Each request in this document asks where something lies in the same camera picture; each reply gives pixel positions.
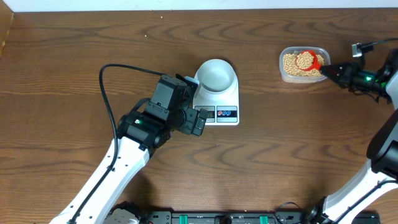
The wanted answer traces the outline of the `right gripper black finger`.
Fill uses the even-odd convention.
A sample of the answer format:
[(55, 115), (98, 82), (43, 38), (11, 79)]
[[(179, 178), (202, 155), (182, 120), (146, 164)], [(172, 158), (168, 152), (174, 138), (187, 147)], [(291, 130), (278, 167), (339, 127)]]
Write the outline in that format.
[(351, 67), (352, 63), (345, 62), (333, 65), (324, 65), (320, 67), (320, 71), (324, 76), (334, 77), (343, 75), (347, 68)]
[(351, 76), (343, 73), (326, 73), (325, 76), (335, 82), (341, 88), (348, 88), (351, 84)]

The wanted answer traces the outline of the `red plastic measuring scoop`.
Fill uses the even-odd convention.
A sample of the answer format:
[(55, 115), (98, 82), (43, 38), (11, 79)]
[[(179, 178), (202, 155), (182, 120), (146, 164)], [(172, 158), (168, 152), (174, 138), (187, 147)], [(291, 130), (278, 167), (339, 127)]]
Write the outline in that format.
[(323, 58), (313, 50), (304, 50), (295, 58), (295, 64), (299, 70), (309, 72), (319, 70), (322, 66)]

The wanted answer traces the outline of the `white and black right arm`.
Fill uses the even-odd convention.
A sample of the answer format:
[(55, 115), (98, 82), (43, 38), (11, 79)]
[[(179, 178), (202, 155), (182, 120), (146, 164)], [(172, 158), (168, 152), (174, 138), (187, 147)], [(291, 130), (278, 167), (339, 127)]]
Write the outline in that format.
[[(350, 92), (374, 93), (397, 105), (397, 49), (377, 72), (365, 71), (364, 50), (353, 45), (358, 63), (322, 66), (320, 71)], [(389, 117), (369, 143), (362, 168), (335, 193), (323, 197), (304, 223), (352, 223), (377, 198), (397, 188), (397, 113)]]

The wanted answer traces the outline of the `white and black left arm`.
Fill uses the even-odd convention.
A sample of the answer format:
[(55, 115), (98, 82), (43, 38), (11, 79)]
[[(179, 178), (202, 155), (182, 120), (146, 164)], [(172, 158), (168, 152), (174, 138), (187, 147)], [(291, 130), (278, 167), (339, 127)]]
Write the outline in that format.
[(200, 136), (208, 113), (190, 106), (199, 87), (191, 77), (162, 75), (152, 97), (120, 119), (104, 159), (52, 223), (103, 223), (127, 184), (172, 131)]

